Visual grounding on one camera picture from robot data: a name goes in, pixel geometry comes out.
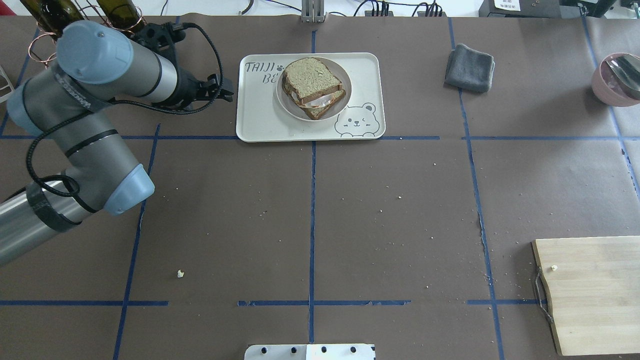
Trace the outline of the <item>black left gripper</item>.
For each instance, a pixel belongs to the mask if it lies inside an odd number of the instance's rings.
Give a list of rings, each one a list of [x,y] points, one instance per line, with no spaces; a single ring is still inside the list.
[[[153,52],[158,65],[155,84],[140,98],[154,106],[178,110],[186,109],[194,101],[233,102],[233,91],[222,89],[216,92],[224,82],[217,74],[209,75],[206,80],[198,80],[190,71],[179,65],[176,43],[186,38],[188,28],[197,29],[206,39],[208,38],[199,25],[191,22],[148,23],[135,32],[133,41]]]

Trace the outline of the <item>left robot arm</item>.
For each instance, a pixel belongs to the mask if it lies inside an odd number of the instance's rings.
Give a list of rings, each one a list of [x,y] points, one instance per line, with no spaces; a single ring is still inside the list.
[[[33,136],[31,181],[1,204],[1,264],[25,255],[100,211],[123,214],[155,186],[105,115],[129,105],[172,116],[233,100],[224,73],[198,80],[179,66],[175,45],[192,22],[149,23],[128,37],[91,20],[67,25],[48,68],[9,96],[7,113]],[[192,103],[201,101],[200,108]]]

